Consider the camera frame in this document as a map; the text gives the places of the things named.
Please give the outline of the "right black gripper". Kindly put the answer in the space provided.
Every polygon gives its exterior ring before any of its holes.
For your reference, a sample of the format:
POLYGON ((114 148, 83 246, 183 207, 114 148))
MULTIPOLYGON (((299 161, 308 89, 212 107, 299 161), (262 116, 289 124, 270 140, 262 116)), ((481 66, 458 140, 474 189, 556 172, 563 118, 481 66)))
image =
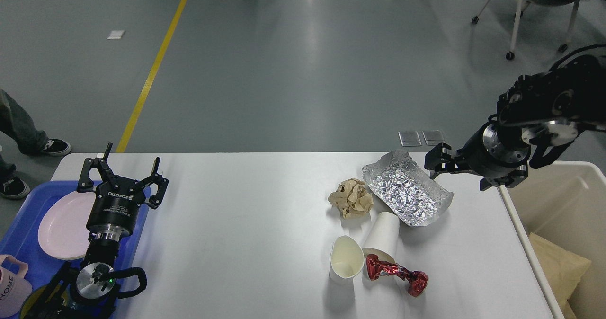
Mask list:
POLYGON ((528 159, 531 149, 520 139, 507 142, 500 139, 497 123, 485 123, 464 144, 453 151, 446 143, 439 143, 424 157, 424 169, 435 180, 441 174, 471 174, 483 176, 479 190, 505 186, 512 189, 528 177, 528 159))

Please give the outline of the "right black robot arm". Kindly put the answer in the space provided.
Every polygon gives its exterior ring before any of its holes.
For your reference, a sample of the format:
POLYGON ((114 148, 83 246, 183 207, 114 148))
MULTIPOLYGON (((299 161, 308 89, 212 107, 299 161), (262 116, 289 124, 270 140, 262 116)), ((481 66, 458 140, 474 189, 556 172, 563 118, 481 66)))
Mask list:
POLYGON ((519 76, 461 149, 439 143, 424 168, 430 179, 474 174, 480 190, 514 188, 529 168, 554 163, 582 133, 605 131, 605 84, 605 45, 573 50, 547 71, 519 76))

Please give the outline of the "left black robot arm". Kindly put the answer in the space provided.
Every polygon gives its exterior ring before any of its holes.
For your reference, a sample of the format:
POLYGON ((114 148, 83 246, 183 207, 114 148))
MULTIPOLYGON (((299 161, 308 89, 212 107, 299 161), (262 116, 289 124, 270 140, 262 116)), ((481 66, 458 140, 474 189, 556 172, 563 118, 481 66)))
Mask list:
POLYGON ((136 297, 147 287, 143 268, 119 269, 120 243, 134 234, 143 205, 157 209, 169 185, 160 174, 160 157, 148 177, 137 180, 116 175, 108 165, 112 143, 100 158, 85 159, 76 191, 93 193, 94 203, 85 228, 89 246, 78 267, 65 262, 43 287, 26 319, 108 319, 116 302, 136 297))

